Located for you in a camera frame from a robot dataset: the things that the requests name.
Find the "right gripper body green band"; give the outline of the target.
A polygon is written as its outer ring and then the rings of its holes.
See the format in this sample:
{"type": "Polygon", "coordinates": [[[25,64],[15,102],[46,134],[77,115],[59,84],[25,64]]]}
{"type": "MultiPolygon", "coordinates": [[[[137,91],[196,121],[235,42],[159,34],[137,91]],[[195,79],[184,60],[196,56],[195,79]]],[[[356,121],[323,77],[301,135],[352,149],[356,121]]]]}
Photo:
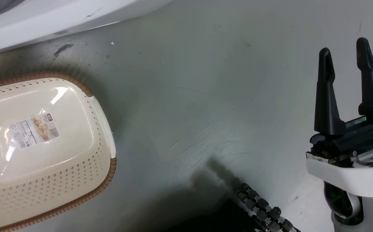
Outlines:
{"type": "Polygon", "coordinates": [[[362,116],[345,125],[342,135],[310,138],[307,172],[343,191],[373,197],[373,121],[362,116]]]}

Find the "cream perforated laundry basket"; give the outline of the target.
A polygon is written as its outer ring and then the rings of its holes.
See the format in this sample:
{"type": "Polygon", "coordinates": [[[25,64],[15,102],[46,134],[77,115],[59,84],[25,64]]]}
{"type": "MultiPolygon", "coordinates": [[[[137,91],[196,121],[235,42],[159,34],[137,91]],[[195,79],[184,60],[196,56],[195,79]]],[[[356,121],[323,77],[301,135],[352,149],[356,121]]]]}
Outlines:
{"type": "Polygon", "coordinates": [[[94,198],[116,170],[113,134],[83,82],[60,72],[0,80],[0,232],[42,222],[94,198]],[[20,150],[10,124],[51,112],[60,136],[20,150]]]}

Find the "white washing machine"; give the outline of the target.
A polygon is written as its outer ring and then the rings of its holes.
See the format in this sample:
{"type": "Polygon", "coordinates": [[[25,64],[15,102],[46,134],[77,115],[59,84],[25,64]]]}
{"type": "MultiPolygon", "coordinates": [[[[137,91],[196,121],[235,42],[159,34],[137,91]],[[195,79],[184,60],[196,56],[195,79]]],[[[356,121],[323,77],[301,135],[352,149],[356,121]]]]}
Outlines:
{"type": "Polygon", "coordinates": [[[0,0],[0,52],[146,15],[173,0],[0,0]]]}

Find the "paper product label sticker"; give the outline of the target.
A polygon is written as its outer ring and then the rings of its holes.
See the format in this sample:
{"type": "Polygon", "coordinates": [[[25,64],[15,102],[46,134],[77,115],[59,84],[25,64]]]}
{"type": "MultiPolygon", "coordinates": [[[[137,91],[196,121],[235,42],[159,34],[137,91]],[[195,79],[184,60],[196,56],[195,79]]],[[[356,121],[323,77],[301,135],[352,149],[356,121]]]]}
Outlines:
{"type": "Polygon", "coordinates": [[[20,150],[50,142],[60,136],[51,112],[43,112],[10,124],[9,131],[20,150]]]}

